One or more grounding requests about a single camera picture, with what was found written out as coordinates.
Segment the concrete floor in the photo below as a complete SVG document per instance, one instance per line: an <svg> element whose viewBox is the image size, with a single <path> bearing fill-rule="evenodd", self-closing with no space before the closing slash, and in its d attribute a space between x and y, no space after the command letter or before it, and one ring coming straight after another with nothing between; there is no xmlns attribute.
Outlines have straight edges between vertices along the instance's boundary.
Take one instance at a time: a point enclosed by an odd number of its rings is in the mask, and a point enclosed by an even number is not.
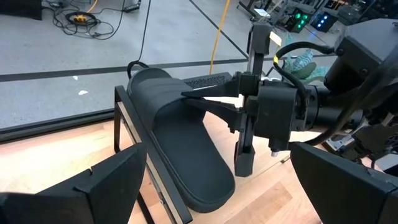
<svg viewBox="0 0 398 224"><path fill-rule="evenodd" d="M121 3L100 1L95 11L104 7L119 9ZM224 0L193 0L193 3L219 24ZM240 49L245 50L251 23L245 13L236 9L237 4L237 0L231 1L223 30ZM124 14L118 33L106 41L65 35L52 24L50 11L43 11L43 21L0 15L0 105L6 105L2 107L0 128L111 108L114 86L127 82L125 72L10 82L2 82L1 75L29 78L33 73L49 75L54 71L63 73L64 70L123 68L139 56L147 6L148 2L143 1L139 11ZM120 12L104 11L98 18L116 26L119 15ZM152 0L142 61L148 64L209 61L216 31L190 1ZM295 41L333 45L338 33L319 34L307 26L293 36ZM272 44L270 58L274 52L275 45ZM215 59L243 61L245 55L221 36ZM322 66L330 66L334 60L335 57L314 59ZM267 72L271 66L270 61L264 62L264 71ZM234 73L245 69L245 63L226 63L216 65L214 72ZM190 78L206 75L209 66L166 70L173 77Z"/></svg>

